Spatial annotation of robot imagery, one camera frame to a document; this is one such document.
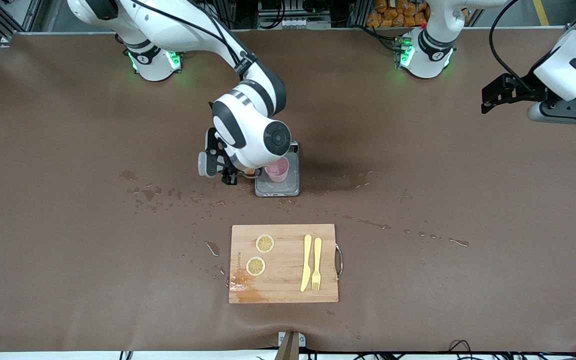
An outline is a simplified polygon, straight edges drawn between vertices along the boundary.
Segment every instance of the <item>wooden cutting board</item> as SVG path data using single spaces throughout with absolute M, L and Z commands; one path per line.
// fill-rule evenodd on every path
M 274 248 L 260 252 L 256 241 L 260 235 L 274 238 Z M 308 287 L 300 291 L 304 271 L 304 236 L 312 235 Z M 311 284 L 314 265 L 315 239 L 321 238 L 319 290 Z M 235 303 L 336 303 L 339 301 L 335 267 L 334 224 L 304 225 L 234 225 L 230 251 L 230 285 L 228 302 Z M 258 256 L 265 262 L 265 270 L 250 275 L 247 262 Z

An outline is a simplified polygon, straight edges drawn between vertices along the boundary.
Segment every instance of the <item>brown table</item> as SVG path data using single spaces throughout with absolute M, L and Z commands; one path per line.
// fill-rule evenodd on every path
M 561 32 L 496 44 L 523 74 Z M 502 72 L 486 30 L 432 80 L 360 31 L 238 35 L 286 82 L 292 202 L 197 175 L 208 101 L 237 83 L 216 55 L 148 83 L 112 36 L 0 51 L 0 351 L 250 349 L 285 330 L 321 351 L 576 351 L 576 126 L 480 114 Z M 339 303 L 228 304 L 231 225 L 283 223 L 336 224 Z

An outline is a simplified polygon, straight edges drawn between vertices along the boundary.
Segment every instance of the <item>cup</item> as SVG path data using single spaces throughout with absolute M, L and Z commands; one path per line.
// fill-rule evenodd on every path
M 263 168 L 268 178 L 275 183 L 281 183 L 288 177 L 288 169 L 290 168 L 290 161 L 284 156 L 281 159 L 273 162 L 272 164 Z

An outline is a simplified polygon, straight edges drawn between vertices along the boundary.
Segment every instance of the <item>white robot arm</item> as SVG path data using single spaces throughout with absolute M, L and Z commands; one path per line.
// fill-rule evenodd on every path
M 511 69 L 482 89 L 481 112 L 497 105 L 535 101 L 528 118 L 545 123 L 576 124 L 576 23 L 553 50 L 519 78 Z
M 212 103 L 214 127 L 199 153 L 199 175 L 237 173 L 276 162 L 290 148 L 285 123 L 270 117 L 286 106 L 286 87 L 230 30 L 189 0 L 68 0 L 80 20 L 117 32 L 140 75 L 165 80 L 179 68 L 169 52 L 210 51 L 222 57 L 240 82 Z
M 425 28 L 418 27 L 403 39 L 409 39 L 397 55 L 400 68 L 418 78 L 438 76 L 450 61 L 455 40 L 464 29 L 466 19 L 462 8 L 491 9 L 506 0 L 427 0 L 430 18 Z

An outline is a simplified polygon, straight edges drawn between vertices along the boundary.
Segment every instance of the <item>knife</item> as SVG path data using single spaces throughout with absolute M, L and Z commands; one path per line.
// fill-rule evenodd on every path
M 308 280 L 311 278 L 311 267 L 308 265 L 308 260 L 311 257 L 311 245 L 313 244 L 313 237 L 306 235 L 303 238 L 303 275 L 301 276 L 301 291 L 304 292 L 308 287 Z

